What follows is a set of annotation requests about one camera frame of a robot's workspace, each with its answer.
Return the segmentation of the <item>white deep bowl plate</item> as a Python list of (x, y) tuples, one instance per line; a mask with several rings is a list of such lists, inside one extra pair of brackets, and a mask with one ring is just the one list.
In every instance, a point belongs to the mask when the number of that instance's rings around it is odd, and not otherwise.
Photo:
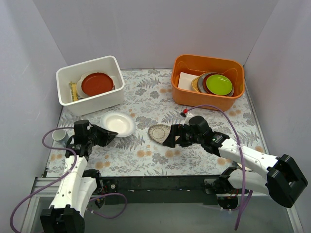
[(122, 112), (107, 112), (100, 119), (101, 127), (112, 132), (116, 132), (117, 137), (123, 138), (132, 135), (136, 130), (134, 120)]

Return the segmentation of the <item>red lacquer round plate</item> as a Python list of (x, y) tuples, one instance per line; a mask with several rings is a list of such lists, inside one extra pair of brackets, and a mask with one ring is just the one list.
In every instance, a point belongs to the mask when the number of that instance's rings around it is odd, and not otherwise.
[(114, 83), (112, 78), (101, 72), (87, 75), (81, 84), (82, 91), (90, 97), (109, 92), (113, 88)]

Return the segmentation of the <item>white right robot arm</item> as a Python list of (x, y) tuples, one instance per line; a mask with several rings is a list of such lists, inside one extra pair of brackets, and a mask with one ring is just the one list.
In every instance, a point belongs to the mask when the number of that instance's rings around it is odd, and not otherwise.
[(214, 132), (202, 116), (188, 117), (183, 125), (172, 125), (162, 144), (170, 148), (199, 144), (210, 154), (240, 164), (240, 167), (227, 168), (208, 184), (207, 187), (217, 193), (247, 189), (269, 195), (276, 203), (290, 208), (308, 185), (291, 156), (277, 157), (239, 146), (228, 135)]

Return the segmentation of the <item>speckled oval ceramic plate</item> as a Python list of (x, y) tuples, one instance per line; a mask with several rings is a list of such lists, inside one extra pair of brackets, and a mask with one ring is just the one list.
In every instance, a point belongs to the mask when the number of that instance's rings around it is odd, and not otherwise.
[(163, 144), (168, 138), (171, 131), (171, 126), (164, 124), (156, 124), (148, 129), (149, 137), (158, 144)]

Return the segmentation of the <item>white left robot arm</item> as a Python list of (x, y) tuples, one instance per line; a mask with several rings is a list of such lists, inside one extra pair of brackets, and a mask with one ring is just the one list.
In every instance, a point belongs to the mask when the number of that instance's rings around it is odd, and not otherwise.
[(98, 170), (86, 170), (94, 146), (105, 147), (118, 135), (88, 120), (74, 123), (74, 134), (66, 142), (65, 177), (48, 209), (40, 215), (46, 233), (82, 233), (84, 213), (92, 194), (103, 190)]

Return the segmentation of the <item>yellow woven bamboo mat plate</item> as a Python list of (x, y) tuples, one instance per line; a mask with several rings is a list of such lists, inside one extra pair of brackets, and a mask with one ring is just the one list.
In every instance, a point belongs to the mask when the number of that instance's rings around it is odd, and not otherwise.
[(76, 83), (70, 82), (69, 86), (70, 86), (70, 92), (71, 92), (71, 99), (73, 102), (75, 102), (78, 100)]

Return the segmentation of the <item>beige divided plate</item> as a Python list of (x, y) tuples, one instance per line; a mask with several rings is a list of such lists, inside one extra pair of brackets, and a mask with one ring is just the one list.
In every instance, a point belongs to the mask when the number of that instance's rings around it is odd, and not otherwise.
[(96, 73), (96, 72), (101, 72), (101, 71), (90, 71), (90, 72), (87, 72), (87, 73), (83, 74), (83, 75), (81, 76), (80, 80), (77, 82), (77, 84), (76, 84), (76, 90), (77, 90), (77, 94), (78, 94), (81, 98), (86, 99), (86, 98), (89, 98), (89, 97), (90, 97), (90, 96), (86, 95), (86, 94), (82, 91), (82, 89), (81, 89), (82, 80), (83, 80), (87, 75), (92, 74), (92, 73)]

